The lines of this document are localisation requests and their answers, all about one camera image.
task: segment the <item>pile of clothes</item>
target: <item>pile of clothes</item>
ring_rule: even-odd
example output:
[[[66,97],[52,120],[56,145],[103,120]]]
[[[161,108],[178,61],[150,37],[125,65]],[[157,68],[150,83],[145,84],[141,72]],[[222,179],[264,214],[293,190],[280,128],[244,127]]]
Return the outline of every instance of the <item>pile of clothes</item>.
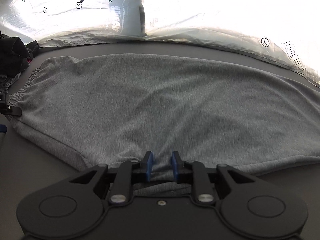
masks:
[[[0,93],[8,93],[39,48],[37,41],[24,45],[19,37],[11,38],[0,31]]]

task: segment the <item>screw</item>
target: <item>screw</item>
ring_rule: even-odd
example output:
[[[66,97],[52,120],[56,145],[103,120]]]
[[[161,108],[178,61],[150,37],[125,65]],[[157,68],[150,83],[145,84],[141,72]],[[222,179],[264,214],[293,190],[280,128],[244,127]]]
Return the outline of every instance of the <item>screw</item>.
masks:
[[[164,200],[159,200],[157,203],[159,206],[165,206],[167,204],[167,202]]]
[[[125,197],[124,195],[117,194],[117,195],[111,196],[110,200],[111,200],[113,203],[123,203],[123,202],[125,202],[126,197]]]
[[[211,202],[212,200],[214,200],[214,197],[210,194],[201,194],[198,196],[198,200],[200,202]]]

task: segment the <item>heather gray garment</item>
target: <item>heather gray garment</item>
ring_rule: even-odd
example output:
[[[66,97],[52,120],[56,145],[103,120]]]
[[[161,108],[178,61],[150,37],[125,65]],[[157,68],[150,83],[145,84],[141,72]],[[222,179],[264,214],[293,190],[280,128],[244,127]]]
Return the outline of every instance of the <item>heather gray garment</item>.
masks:
[[[79,170],[118,167],[148,150],[153,180],[173,178],[172,150],[255,175],[320,161],[320,93],[231,63],[145,54],[50,58],[9,103],[23,112],[8,117],[19,134]]]

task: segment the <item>triangular cutout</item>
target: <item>triangular cutout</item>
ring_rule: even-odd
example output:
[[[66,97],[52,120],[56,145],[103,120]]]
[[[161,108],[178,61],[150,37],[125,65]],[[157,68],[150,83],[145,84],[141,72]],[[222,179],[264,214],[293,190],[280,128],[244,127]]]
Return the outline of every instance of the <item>triangular cutout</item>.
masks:
[[[233,180],[237,184],[254,182],[252,179],[249,179],[248,177],[243,176],[243,175],[237,173],[236,171],[231,170],[231,171],[228,171],[228,173],[230,174],[230,176],[233,178]]]
[[[88,184],[96,173],[97,173],[97,171],[90,171],[87,174],[84,174],[78,178],[75,178],[70,182],[71,183],[78,183],[78,184]]]

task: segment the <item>circle with x symbol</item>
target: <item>circle with x symbol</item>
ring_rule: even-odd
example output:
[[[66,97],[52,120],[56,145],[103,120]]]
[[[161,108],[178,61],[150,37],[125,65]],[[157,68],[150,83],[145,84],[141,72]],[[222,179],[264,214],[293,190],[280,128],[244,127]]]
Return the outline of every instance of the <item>circle with x symbol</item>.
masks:
[[[80,9],[81,7],[82,7],[82,3],[77,2],[77,3],[76,3],[76,8],[77,8],[77,9]]]
[[[263,46],[265,46],[265,47],[269,47],[270,42],[269,42],[269,40],[268,40],[267,38],[262,38],[262,39],[261,39],[261,44],[262,44]]]

